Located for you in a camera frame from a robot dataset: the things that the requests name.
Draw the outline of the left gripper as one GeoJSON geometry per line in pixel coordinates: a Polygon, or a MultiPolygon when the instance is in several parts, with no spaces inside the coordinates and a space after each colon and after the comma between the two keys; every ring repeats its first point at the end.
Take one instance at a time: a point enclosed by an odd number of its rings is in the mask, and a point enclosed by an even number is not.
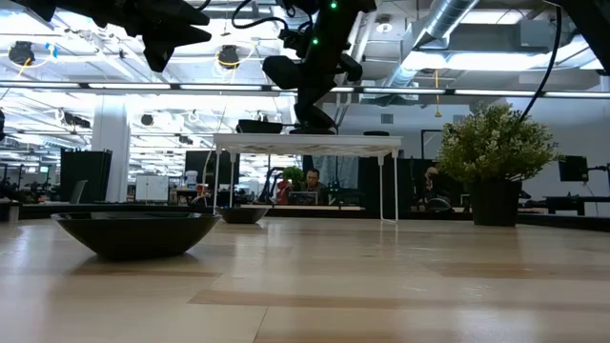
{"type": "Polygon", "coordinates": [[[210,18],[183,0],[93,0],[91,18],[101,28],[121,27],[131,37],[142,36],[144,55],[152,71],[163,71],[177,47],[210,41],[204,30],[164,31],[162,20],[208,25],[210,18]]]}

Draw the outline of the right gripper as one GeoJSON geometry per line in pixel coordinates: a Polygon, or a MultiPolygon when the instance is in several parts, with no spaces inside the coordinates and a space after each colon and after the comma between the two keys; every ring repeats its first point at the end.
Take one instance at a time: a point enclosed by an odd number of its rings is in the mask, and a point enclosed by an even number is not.
{"type": "Polygon", "coordinates": [[[315,20],[307,53],[301,63],[307,87],[322,89],[315,99],[315,89],[298,89],[295,115],[303,130],[329,130],[335,121],[323,109],[324,97],[334,87],[336,74],[346,74],[350,82],[358,81],[361,65],[345,51],[351,47],[349,36],[360,13],[376,10],[374,0],[321,0],[316,3],[315,20]],[[314,123],[312,108],[315,105],[314,123]]]}

